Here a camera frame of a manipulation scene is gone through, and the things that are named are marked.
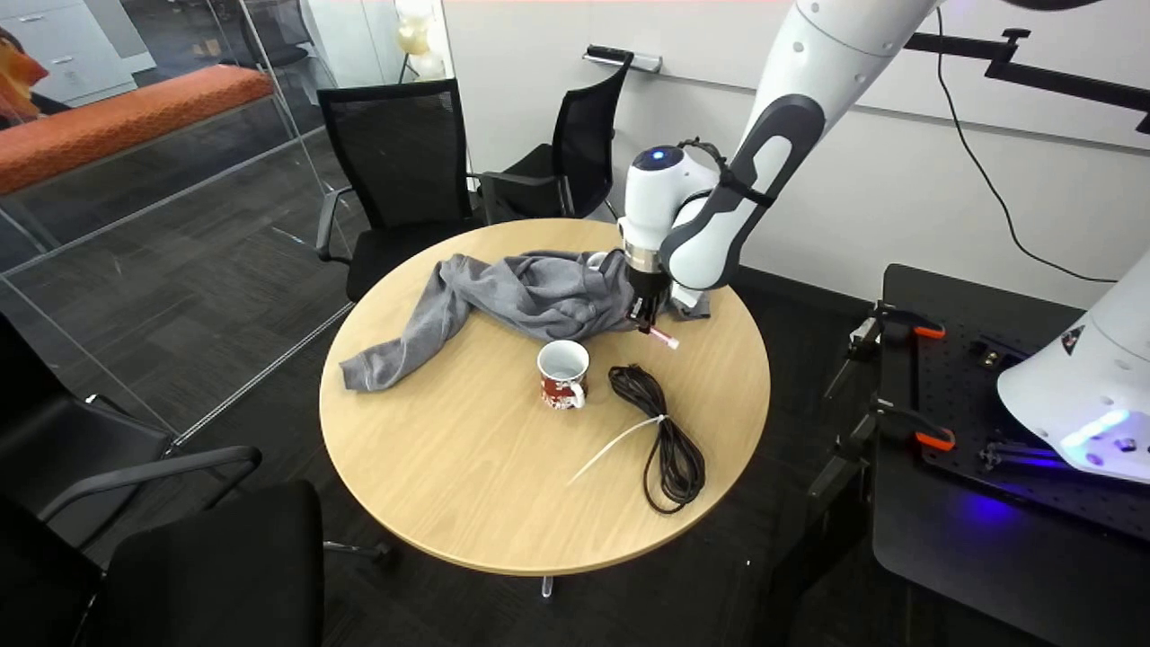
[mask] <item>table top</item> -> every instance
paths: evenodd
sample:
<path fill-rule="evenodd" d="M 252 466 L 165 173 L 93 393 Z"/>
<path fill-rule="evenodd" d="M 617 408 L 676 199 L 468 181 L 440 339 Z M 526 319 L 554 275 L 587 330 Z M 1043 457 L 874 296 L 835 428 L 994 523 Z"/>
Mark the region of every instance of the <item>table top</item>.
<path fill-rule="evenodd" d="M 1059 333 L 1079 313 L 982 283 L 892 268 L 885 298 L 994 339 Z M 881 393 L 915 398 L 915 353 L 885 344 Z M 1147 644 L 1140 608 L 1150 549 L 1085 523 L 994 495 L 881 445 L 874 462 L 877 560 L 949 602 L 1052 644 Z"/>
<path fill-rule="evenodd" d="M 482 228 L 403 264 L 348 313 L 323 362 L 319 425 L 334 472 L 390 534 L 474 573 L 576 574 L 676 538 L 743 475 L 767 428 L 768 362 L 729 289 L 711 296 L 711 319 L 657 325 L 685 343 L 676 353 L 640 330 L 590 339 L 587 410 L 549 410 L 538 343 L 487 313 L 396 390 L 342 384 L 342 360 L 403 333 L 437 264 L 601 250 L 617 250 L 617 230 L 590 220 Z M 640 488 L 653 428 L 587 466 L 645 420 L 607 384 L 607 368 L 623 362 L 663 383 L 668 414 L 705 453 L 710 486 L 679 513 L 651 511 Z"/>

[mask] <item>black mount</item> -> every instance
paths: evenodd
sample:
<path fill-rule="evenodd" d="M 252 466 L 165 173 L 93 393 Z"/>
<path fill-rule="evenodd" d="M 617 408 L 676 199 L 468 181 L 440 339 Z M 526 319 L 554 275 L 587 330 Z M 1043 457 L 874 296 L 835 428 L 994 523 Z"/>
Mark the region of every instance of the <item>black mount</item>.
<path fill-rule="evenodd" d="M 1036 89 L 1049 89 L 1049 94 L 1073 94 L 1073 96 L 1095 102 L 1095 105 L 1119 105 L 1119 107 L 1147 113 L 1142 121 L 1140 121 L 1140 133 L 1150 133 L 1150 89 L 1016 66 L 1009 59 L 1016 53 L 1016 40 L 1025 40 L 1025 35 L 1032 35 L 1032 29 L 1007 29 L 1004 44 L 998 40 L 916 34 L 916 35 L 909 35 L 906 49 L 935 49 L 935 53 L 954 53 L 954 59 L 986 59 L 986 63 L 994 63 L 986 69 L 990 81 L 1021 83 L 1021 87 L 1036 87 Z"/>

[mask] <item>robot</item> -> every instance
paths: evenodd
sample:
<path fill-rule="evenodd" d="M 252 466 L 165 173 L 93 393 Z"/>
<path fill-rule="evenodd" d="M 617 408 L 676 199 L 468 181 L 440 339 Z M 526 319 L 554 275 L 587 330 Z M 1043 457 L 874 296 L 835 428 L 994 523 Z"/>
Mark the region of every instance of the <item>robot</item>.
<path fill-rule="evenodd" d="M 1081 0 L 1014 0 L 1079 8 Z M 635 319 L 700 313 L 749 235 L 935 0 L 800 0 L 772 40 L 752 120 L 725 166 L 645 150 L 626 181 L 623 246 Z M 1059 339 L 998 373 L 1004 408 L 1073 466 L 1150 486 L 1150 253 Z"/>

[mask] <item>round wooden table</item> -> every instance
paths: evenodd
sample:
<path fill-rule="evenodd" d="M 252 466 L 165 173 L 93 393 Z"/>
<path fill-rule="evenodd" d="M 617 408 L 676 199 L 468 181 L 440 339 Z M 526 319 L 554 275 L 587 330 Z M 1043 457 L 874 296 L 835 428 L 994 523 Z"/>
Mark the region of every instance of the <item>round wooden table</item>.
<path fill-rule="evenodd" d="M 365 511 L 409 547 L 495 574 L 592 573 L 676 538 L 743 475 L 768 410 L 768 362 L 729 289 L 711 296 L 711 319 L 657 325 L 685 343 L 676 353 L 640 330 L 590 339 L 587 410 L 549 410 L 538 343 L 487 313 L 396 390 L 359 397 L 342 384 L 342 360 L 403 333 L 437 264 L 601 250 L 617 250 L 617 230 L 590 220 L 472 230 L 391 270 L 342 325 L 319 383 L 323 444 Z M 623 362 L 663 383 L 676 425 L 710 462 L 710 486 L 679 513 L 651 511 L 640 488 L 653 428 L 587 466 L 645 420 L 607 384 L 607 368 Z"/>

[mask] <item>white cup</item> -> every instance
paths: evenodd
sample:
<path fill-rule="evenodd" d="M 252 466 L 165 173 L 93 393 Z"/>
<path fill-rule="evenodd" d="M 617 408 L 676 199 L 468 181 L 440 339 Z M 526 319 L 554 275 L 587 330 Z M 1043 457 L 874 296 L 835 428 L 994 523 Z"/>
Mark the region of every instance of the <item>white cup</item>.
<path fill-rule="evenodd" d="M 587 371 L 590 371 L 590 353 L 571 343 L 547 343 L 536 355 L 538 371 L 538 393 L 547 408 L 558 410 L 584 410 L 587 408 Z"/>

